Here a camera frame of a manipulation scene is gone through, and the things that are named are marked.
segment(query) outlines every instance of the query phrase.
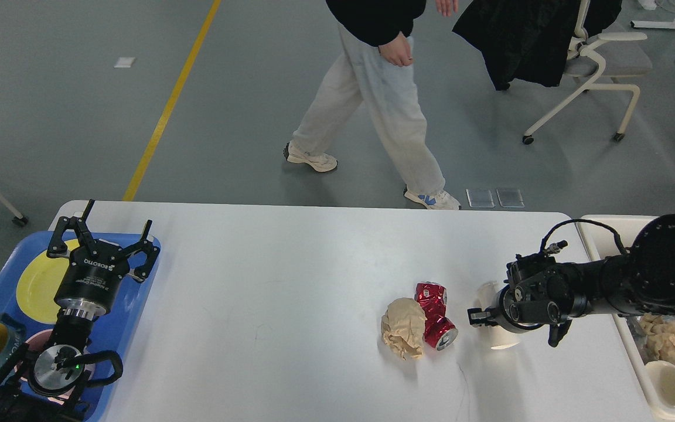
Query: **white sneaker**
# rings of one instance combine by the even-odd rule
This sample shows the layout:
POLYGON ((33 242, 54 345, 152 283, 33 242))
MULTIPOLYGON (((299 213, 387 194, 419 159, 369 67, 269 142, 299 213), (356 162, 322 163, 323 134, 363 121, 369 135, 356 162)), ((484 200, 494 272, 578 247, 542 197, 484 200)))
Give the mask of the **white sneaker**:
POLYGON ((319 155, 307 155, 305 152, 299 151, 297 148, 293 147, 290 142, 286 144, 286 147, 283 149, 283 156, 289 163, 304 163, 310 165, 319 173, 326 173, 327 171, 333 171, 338 166, 338 161, 335 160, 335 157, 329 154, 319 154, 319 155))
POLYGON ((448 194, 445 190, 431 195, 420 195, 415 192, 410 192, 405 188, 405 198, 412 200, 415 203, 420 203, 427 209, 463 209, 460 201, 448 194))

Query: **black sweatshirt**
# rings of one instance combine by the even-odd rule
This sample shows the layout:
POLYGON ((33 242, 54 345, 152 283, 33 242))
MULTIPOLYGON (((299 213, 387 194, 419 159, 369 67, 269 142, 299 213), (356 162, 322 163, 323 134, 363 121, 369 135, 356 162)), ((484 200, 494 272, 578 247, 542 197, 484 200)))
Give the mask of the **black sweatshirt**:
POLYGON ((370 46, 406 37, 413 31, 413 19, 421 16, 426 0, 327 0, 337 21, 353 36, 370 46))

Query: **red can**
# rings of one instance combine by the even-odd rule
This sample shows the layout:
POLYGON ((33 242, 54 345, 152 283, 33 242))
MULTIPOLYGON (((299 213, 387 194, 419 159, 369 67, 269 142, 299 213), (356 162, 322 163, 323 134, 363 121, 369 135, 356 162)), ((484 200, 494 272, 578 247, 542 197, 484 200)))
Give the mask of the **red can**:
POLYGON ((447 289, 437 283, 418 283, 415 286, 415 301, 426 314, 424 340, 436 350, 443 350, 458 337, 458 329, 447 313, 447 289))

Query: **black jacket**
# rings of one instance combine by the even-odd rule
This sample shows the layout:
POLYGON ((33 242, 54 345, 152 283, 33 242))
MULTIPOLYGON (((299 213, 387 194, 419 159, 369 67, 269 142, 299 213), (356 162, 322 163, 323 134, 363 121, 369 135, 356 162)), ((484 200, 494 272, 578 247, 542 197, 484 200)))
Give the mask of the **black jacket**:
POLYGON ((327 0, 338 22, 370 46, 394 40, 413 31, 413 19, 421 16, 426 0, 327 0))
MULTIPOLYGON (((496 89, 514 78, 558 86, 577 23, 579 0, 473 0, 452 30, 479 49, 496 89)), ((621 0, 592 0, 588 35, 606 29, 621 0)))

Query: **cable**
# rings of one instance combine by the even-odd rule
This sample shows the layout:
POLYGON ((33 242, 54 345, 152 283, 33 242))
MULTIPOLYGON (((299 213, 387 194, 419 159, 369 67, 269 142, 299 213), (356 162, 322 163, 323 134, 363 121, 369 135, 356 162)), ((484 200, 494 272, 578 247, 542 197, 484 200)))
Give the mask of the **cable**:
MULTIPOLYGON (((656 0, 656 5, 658 5, 659 8, 662 8, 664 11, 670 12, 670 13, 675 13, 675 11, 670 10, 669 8, 664 6, 665 2, 656 0)), ((675 7, 675 3, 673 3, 671 0, 668 1, 671 6, 675 7)))
POLYGON ((589 223, 589 224, 594 224, 596 226, 600 226, 608 230, 609 232, 613 233, 613 242, 616 244, 616 248, 619 249, 619 253, 621 253, 623 256, 626 254, 629 254, 629 252, 626 251, 626 248, 624 247, 624 244, 621 242, 621 235, 619 235, 619 232, 616 231, 615 228, 611 227, 608 224, 603 224, 602 222, 595 222, 592 220, 587 220, 587 219, 571 219, 571 220, 566 220, 564 222, 560 222, 559 224, 555 225, 554 227, 549 230, 548 233, 546 233, 546 237, 543 238, 541 241, 541 249, 540 251, 546 250, 546 243, 548 243, 548 238, 551 237, 551 234, 557 230, 557 228, 562 227, 563 225, 570 224, 570 223, 589 223))

